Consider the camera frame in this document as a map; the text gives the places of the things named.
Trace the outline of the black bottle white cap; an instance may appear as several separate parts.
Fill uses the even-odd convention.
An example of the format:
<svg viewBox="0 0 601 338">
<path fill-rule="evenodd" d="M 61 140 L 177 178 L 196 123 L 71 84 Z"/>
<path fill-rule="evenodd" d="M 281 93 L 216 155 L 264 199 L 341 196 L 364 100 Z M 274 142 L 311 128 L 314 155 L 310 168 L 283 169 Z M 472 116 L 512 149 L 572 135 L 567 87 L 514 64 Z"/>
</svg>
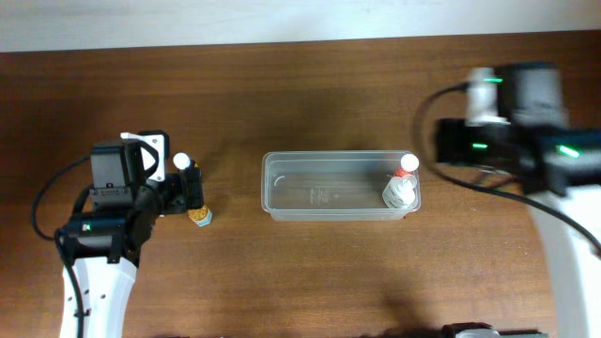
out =
<svg viewBox="0 0 601 338">
<path fill-rule="evenodd" d="M 178 152 L 173 157 L 173 163 L 181 175 L 181 179 L 189 186 L 201 185 L 202 172 L 198 163 L 193 160 L 188 154 Z"/>
</svg>

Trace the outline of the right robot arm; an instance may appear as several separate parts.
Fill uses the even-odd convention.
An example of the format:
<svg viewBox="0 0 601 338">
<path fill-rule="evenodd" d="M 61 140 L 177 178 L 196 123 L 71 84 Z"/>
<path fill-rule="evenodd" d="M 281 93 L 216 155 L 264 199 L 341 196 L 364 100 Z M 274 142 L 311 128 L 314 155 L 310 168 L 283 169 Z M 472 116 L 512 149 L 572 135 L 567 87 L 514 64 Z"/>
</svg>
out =
<svg viewBox="0 0 601 338">
<path fill-rule="evenodd" d="M 511 176 L 540 234 L 561 337 L 600 334 L 600 131 L 570 126 L 549 63 L 476 68 L 466 115 L 439 121 L 436 162 Z"/>
</svg>

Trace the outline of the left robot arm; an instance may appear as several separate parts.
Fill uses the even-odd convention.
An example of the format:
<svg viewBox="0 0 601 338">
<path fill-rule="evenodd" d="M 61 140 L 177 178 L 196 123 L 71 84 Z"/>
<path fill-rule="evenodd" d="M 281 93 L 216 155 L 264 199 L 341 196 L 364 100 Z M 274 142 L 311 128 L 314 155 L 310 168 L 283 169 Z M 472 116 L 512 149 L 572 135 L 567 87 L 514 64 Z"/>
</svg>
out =
<svg viewBox="0 0 601 338">
<path fill-rule="evenodd" d="M 93 182 L 54 232 L 63 263 L 63 337 L 119 337 L 143 245 L 156 221 L 204 210 L 201 170 L 187 154 L 161 174 L 164 156 L 142 140 L 95 145 Z"/>
</svg>

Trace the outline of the white squeeze bottle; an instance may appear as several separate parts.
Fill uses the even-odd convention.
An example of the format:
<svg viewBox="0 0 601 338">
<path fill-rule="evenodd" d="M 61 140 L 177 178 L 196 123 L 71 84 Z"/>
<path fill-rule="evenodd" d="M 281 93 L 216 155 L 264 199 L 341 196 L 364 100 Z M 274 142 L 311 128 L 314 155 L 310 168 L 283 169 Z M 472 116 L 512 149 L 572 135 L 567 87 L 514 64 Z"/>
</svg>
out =
<svg viewBox="0 0 601 338">
<path fill-rule="evenodd" d="M 409 208 L 417 200 L 416 186 L 413 175 L 394 176 L 382 192 L 383 201 L 389 208 Z"/>
</svg>

